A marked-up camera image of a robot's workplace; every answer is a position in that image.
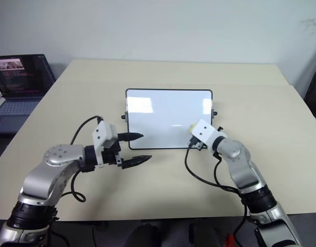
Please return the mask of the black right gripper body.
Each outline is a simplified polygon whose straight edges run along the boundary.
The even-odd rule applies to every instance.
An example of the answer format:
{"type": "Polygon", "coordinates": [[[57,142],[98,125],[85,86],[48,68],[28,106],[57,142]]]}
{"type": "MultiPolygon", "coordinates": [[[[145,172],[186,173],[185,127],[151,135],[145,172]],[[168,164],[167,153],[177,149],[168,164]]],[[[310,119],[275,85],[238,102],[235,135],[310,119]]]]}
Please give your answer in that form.
{"type": "Polygon", "coordinates": [[[191,147],[193,149],[197,149],[197,150],[201,151],[202,149],[206,149],[207,145],[197,138],[192,138],[191,139],[191,147]]]}

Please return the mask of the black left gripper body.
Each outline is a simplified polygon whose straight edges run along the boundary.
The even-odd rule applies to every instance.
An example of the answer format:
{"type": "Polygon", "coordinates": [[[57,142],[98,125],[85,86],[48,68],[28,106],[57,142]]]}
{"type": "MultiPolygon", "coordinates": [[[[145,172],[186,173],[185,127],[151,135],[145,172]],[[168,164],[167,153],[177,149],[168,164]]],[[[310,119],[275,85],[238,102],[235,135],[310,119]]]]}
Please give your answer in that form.
{"type": "Polygon", "coordinates": [[[119,141],[116,141],[110,148],[104,148],[101,153],[103,164],[121,167],[123,159],[121,158],[120,151],[121,147],[119,141]]]}

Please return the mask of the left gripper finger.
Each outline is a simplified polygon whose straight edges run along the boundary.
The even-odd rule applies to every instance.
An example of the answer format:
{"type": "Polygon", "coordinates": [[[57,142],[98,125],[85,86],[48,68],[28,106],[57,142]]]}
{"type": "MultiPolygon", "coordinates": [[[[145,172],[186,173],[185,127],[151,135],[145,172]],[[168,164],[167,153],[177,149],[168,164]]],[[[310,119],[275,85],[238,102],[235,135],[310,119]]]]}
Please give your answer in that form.
{"type": "Polygon", "coordinates": [[[130,160],[123,160],[121,163],[121,168],[127,169],[127,168],[131,168],[131,167],[135,167],[135,166],[138,166],[138,165],[148,161],[151,158],[152,158],[151,155],[140,155],[140,156],[135,156],[135,157],[131,158],[130,160]]]}
{"type": "Polygon", "coordinates": [[[130,142],[130,141],[142,138],[143,135],[140,133],[126,132],[126,133],[118,133],[117,137],[118,137],[119,142],[130,142]]]}

